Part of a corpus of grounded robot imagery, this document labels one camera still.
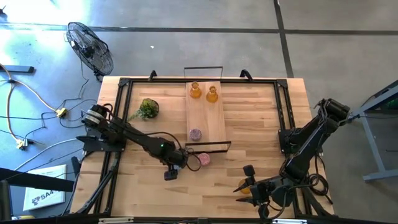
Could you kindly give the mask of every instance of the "gray floor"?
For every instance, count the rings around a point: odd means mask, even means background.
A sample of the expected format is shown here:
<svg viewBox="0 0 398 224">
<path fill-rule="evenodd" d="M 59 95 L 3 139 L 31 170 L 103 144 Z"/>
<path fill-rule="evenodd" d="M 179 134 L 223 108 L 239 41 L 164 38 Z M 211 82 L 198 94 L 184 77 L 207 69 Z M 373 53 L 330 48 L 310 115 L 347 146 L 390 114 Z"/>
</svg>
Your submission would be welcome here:
<svg viewBox="0 0 398 224">
<path fill-rule="evenodd" d="M 286 29 L 398 29 L 395 10 L 398 2 L 393 0 L 280 0 L 280 6 Z M 10 1 L 5 12 L 9 14 L 9 22 L 21 23 L 80 21 L 89 26 L 117 27 L 277 28 L 272 0 Z M 80 61 L 64 42 L 63 33 L 0 30 L 0 62 L 34 66 L 37 69 L 34 75 L 15 75 L 15 79 L 25 81 L 52 106 L 58 106 L 65 98 L 76 97 L 83 83 Z M 112 52 L 112 75 L 148 75 L 151 70 L 159 75 L 183 75 L 183 67 L 222 65 L 223 75 L 237 76 L 245 68 L 254 77 L 286 77 L 278 34 L 97 34 Z M 398 36 L 287 35 L 287 44 L 294 76 L 304 78 L 312 106 L 321 98 L 334 98 L 357 108 L 367 97 L 398 77 Z M 83 98 L 96 99 L 100 84 L 85 66 L 84 76 L 90 81 Z M 8 89 L 8 84 L 0 85 L 2 105 L 5 105 Z M 23 86 L 16 87 L 11 102 L 12 116 L 39 117 L 48 111 Z M 77 103 L 69 102 L 67 108 Z M 79 117 L 79 108 L 89 106 L 90 102 L 86 102 L 73 110 L 72 119 Z M 26 151 L 16 149 L 13 138 L 0 133 L 3 142 L 0 166 L 14 169 L 46 146 L 85 132 L 84 128 L 65 129 L 56 119 L 46 120 L 45 124 L 47 129 L 30 135 L 45 145 L 29 146 Z M 0 129 L 7 130 L 6 125 L 4 119 Z M 15 133 L 23 136 L 40 125 L 41 121 L 12 121 Z M 57 146 L 21 170 L 72 152 L 81 145 L 76 141 Z M 398 179 L 372 184 L 362 180 L 362 175 L 377 171 L 377 167 L 361 123 L 354 122 L 339 129 L 324 144 L 324 152 L 337 215 L 385 222 L 398 220 Z"/>
</svg>

